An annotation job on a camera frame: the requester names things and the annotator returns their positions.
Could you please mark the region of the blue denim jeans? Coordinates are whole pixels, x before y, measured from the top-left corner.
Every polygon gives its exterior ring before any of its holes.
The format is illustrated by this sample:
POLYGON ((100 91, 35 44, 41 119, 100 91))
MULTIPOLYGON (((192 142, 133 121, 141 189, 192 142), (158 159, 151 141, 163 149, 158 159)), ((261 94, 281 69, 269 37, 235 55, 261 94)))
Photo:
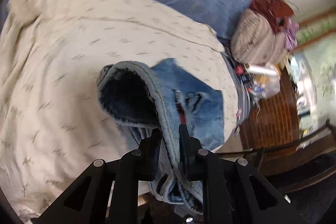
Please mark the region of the blue denim jeans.
POLYGON ((208 150, 224 143, 224 103, 221 91, 197 79, 174 59, 153 67, 137 61, 107 65, 100 72, 98 100, 121 132, 136 142, 158 128, 162 134, 158 172, 151 182, 155 197, 185 205, 201 214, 202 184, 190 182, 182 170, 179 125, 186 118, 187 131, 208 150))

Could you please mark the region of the grey patterned bedspread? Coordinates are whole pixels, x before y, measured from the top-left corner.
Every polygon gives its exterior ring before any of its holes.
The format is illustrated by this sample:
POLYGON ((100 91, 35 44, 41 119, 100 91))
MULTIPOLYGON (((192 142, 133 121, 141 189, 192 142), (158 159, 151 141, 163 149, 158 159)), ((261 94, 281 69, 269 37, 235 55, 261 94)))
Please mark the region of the grey patterned bedspread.
POLYGON ((249 75, 245 75, 243 66, 233 58, 229 48, 230 41, 221 37, 218 37, 218 40, 224 46, 222 57, 228 67, 229 74, 234 82, 238 94, 238 111, 236 113, 236 120, 237 125, 240 125, 248 119, 253 106, 252 99, 248 91, 248 84, 250 84, 252 79, 249 75))

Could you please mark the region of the clear plastic bag of items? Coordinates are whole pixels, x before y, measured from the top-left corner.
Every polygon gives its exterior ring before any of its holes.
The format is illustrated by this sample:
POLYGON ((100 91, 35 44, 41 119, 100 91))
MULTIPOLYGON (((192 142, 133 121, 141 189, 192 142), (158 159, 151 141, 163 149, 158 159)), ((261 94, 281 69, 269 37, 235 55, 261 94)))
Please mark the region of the clear plastic bag of items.
POLYGON ((281 71, 277 65, 239 64, 235 73, 242 77, 247 91, 258 101, 275 96, 281 90, 281 71))

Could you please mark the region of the cream leaf-print bedsheet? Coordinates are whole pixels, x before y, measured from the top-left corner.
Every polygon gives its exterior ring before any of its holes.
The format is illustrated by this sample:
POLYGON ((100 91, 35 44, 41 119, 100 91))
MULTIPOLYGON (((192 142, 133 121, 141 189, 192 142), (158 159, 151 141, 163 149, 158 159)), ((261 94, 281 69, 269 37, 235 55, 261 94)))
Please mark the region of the cream leaf-print bedsheet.
POLYGON ((22 221, 41 215, 94 160, 139 145, 100 105, 107 65, 174 59, 221 91, 224 143, 236 127, 237 91, 210 26, 154 0, 9 0, 7 10, 1 189, 22 221))

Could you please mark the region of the dark red cloth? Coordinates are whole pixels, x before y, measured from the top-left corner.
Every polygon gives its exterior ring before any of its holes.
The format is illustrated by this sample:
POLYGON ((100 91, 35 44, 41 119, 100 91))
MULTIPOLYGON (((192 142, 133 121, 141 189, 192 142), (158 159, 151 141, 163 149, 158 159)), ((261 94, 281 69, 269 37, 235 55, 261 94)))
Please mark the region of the dark red cloth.
POLYGON ((294 11, 284 0, 253 0, 249 8, 264 16, 275 34, 283 32, 294 15, 294 11))

